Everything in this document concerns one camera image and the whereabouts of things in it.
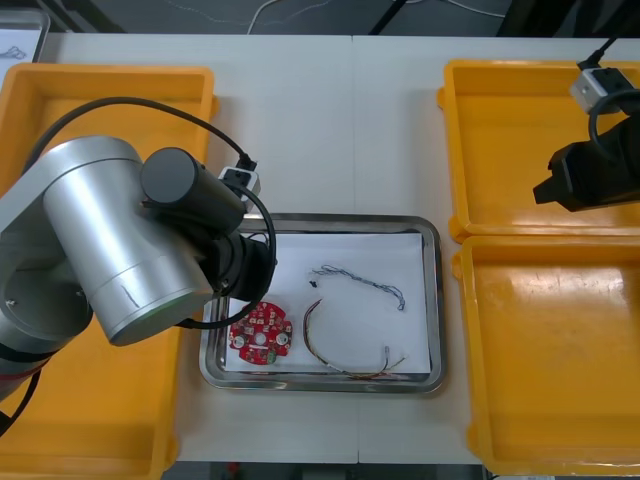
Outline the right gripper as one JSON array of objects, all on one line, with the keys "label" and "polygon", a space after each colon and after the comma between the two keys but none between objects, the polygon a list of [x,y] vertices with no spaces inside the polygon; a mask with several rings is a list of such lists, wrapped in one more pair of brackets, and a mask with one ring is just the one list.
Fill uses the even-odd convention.
[{"label": "right gripper", "polygon": [[548,169],[551,176],[533,188],[536,204],[555,202],[571,212],[607,205],[610,165],[590,142],[575,142],[556,151]]}]

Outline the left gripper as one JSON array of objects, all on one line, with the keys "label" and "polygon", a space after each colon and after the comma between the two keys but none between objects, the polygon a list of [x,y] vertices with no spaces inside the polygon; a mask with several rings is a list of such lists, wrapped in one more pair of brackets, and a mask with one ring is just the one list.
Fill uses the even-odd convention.
[{"label": "left gripper", "polygon": [[215,286],[225,297],[250,302],[260,296],[271,265],[264,242],[233,233],[215,241]]}]

